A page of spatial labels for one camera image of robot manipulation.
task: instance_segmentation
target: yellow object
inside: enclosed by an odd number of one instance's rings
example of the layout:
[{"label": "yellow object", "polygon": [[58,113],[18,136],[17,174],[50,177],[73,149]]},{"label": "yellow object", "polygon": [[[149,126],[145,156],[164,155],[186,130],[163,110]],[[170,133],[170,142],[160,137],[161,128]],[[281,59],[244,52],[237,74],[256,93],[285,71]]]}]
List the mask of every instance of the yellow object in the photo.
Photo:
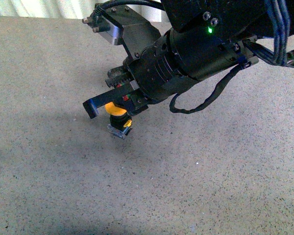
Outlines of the yellow object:
[{"label": "yellow object", "polygon": [[128,120],[127,122],[126,122],[126,124],[124,124],[124,126],[123,127],[130,127],[132,125],[132,120]]},{"label": "yellow object", "polygon": [[115,106],[113,102],[106,104],[104,107],[105,107],[107,113],[110,115],[113,115],[113,116],[119,117],[119,116],[122,116],[127,113],[126,109],[122,109],[122,108]]}]

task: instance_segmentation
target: red component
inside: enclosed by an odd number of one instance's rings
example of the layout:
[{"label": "red component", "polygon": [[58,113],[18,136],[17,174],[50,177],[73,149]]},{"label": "red component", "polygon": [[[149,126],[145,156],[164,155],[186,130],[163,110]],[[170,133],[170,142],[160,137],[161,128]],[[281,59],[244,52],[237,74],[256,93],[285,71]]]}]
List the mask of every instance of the red component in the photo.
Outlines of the red component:
[{"label": "red component", "polygon": [[128,95],[123,96],[123,100],[124,100],[124,101],[128,101],[128,100],[129,100]]}]

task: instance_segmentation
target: floor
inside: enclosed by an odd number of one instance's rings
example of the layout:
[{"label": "floor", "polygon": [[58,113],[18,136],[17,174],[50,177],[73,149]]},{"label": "floor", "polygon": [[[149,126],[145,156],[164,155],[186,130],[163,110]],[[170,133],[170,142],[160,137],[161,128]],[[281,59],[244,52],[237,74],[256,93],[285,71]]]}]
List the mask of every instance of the floor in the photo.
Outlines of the floor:
[{"label": "floor", "polygon": [[294,69],[150,106],[121,140],[82,102],[125,55],[80,20],[0,17],[0,235],[294,235]]}]

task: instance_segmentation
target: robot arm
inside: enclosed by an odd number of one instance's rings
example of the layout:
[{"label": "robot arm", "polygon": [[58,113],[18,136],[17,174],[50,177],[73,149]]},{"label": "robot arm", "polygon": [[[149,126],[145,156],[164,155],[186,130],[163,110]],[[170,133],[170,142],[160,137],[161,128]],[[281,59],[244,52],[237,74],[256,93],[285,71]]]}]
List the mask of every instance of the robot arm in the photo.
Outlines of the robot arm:
[{"label": "robot arm", "polygon": [[[172,28],[161,36],[125,4],[165,10]],[[286,52],[287,38],[294,34],[294,0],[111,0],[96,4],[83,23],[127,52],[123,65],[108,72],[106,83],[113,89],[83,103],[90,118],[105,105],[111,115],[110,132],[123,139],[132,116],[171,95],[175,94],[170,104],[174,113],[203,110],[258,58],[294,68],[294,51]],[[256,43],[263,37],[275,38],[274,51]],[[203,104],[192,110],[175,108],[180,94],[233,66]]]}]

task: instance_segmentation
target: black cylinder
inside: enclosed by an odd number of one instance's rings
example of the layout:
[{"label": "black cylinder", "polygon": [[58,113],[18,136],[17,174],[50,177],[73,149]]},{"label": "black cylinder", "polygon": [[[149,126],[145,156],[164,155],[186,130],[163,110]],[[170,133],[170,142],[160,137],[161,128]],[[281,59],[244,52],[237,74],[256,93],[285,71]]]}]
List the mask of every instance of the black cylinder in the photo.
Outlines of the black cylinder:
[{"label": "black cylinder", "polygon": [[128,66],[145,96],[157,103],[175,93],[183,93],[198,81],[186,76],[170,47],[170,30],[145,48],[139,60]]},{"label": "black cylinder", "polygon": [[197,27],[185,33],[171,29],[170,44],[176,62],[199,81],[237,64],[233,51],[226,50],[223,43],[207,28]]},{"label": "black cylinder", "polygon": [[113,126],[114,128],[120,131],[124,131],[125,129],[124,125],[127,123],[128,120],[132,120],[132,117],[128,113],[122,116],[110,115],[111,126]]}]

